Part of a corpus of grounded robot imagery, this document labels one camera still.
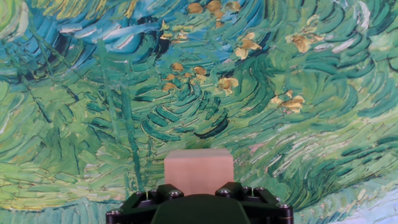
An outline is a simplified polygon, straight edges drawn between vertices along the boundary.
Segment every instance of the van gogh style painting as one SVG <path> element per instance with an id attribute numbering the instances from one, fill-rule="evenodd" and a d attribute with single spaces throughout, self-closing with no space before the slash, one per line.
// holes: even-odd
<path id="1" fill-rule="evenodd" d="M 393 0 L 0 0 L 0 223 L 104 223 L 227 148 L 295 222 L 398 223 Z"/>

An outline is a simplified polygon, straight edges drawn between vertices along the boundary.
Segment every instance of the painting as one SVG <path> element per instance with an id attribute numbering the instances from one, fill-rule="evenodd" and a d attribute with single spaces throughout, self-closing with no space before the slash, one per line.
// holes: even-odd
<path id="1" fill-rule="evenodd" d="M 298 224 L 398 223 L 394 0 L 0 0 L 0 223 L 105 223 L 227 148 Z"/>

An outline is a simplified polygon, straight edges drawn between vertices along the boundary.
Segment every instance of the teal paint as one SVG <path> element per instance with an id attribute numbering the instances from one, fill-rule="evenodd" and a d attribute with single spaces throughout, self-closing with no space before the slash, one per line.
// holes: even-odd
<path id="1" fill-rule="evenodd" d="M 297 223 L 394 220 L 394 2 L 58 4 L 0 1 L 0 222 L 103 223 L 201 147 Z"/>

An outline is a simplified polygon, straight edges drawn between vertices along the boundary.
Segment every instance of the screw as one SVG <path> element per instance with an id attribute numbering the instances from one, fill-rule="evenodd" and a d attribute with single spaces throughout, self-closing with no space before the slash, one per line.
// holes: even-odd
<path id="1" fill-rule="evenodd" d="M 228 194 L 228 193 L 230 193 L 231 191 L 228 190 L 228 189 L 218 189 L 217 192 L 220 193 L 220 194 Z"/>
<path id="2" fill-rule="evenodd" d="M 181 194 L 181 191 L 179 191 L 179 190 L 171 190 L 169 192 L 169 195 L 172 196 L 172 197 L 179 196 L 180 194 Z"/>
<path id="3" fill-rule="evenodd" d="M 280 203 L 280 202 L 278 204 L 276 204 L 276 206 L 278 206 L 279 208 L 289 208 L 290 207 L 288 204 Z"/>
<path id="4" fill-rule="evenodd" d="M 123 212 L 122 209 L 120 208 L 114 208 L 108 212 L 106 212 L 107 215 L 120 215 Z"/>

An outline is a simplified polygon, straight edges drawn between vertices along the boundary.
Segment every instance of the yellow flower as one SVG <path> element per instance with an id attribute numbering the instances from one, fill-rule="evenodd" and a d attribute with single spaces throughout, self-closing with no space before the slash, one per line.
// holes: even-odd
<path id="1" fill-rule="evenodd" d="M 303 35 L 295 35 L 292 37 L 292 42 L 296 45 L 301 53 L 305 53 L 310 49 L 310 42 Z"/>
<path id="2" fill-rule="evenodd" d="M 271 99 L 271 103 L 275 103 L 275 104 L 281 104 L 283 101 L 281 99 L 279 99 L 278 95 L 276 95 L 275 97 L 273 97 Z"/>
<path id="3" fill-rule="evenodd" d="M 218 80 L 218 86 L 224 89 L 225 94 L 228 96 L 232 94 L 232 87 L 237 87 L 239 85 L 239 81 L 236 78 L 221 78 Z"/>
<path id="4" fill-rule="evenodd" d="M 206 81 L 206 76 L 197 74 L 197 79 L 199 80 L 200 84 L 203 84 Z"/>
<path id="5" fill-rule="evenodd" d="M 244 59 L 246 59 L 248 57 L 249 52 L 248 52 L 247 49 L 243 49 L 243 48 L 238 47 L 235 50 L 235 54 L 236 54 L 236 56 L 241 57 L 241 59 L 244 60 Z"/>
<path id="6" fill-rule="evenodd" d="M 305 100 L 302 96 L 295 96 L 292 100 L 282 103 L 281 106 L 290 109 L 294 113 L 299 113 L 303 108 L 304 102 Z"/>
<path id="7" fill-rule="evenodd" d="M 166 85 L 163 87 L 164 91 L 169 91 L 171 89 L 174 89 L 175 85 L 173 83 L 166 83 Z"/>
<path id="8" fill-rule="evenodd" d="M 165 79 L 166 81 L 171 81 L 171 80 L 173 80 L 175 78 L 175 75 L 174 74 L 169 74 L 169 75 L 167 75 L 167 78 Z"/>
<path id="9" fill-rule="evenodd" d="M 178 62 L 175 62 L 175 63 L 172 65 L 172 69 L 173 69 L 174 71 L 181 72 L 182 70 L 184 70 L 184 67 L 182 66 L 182 64 L 180 64 L 180 63 L 178 63 Z"/>

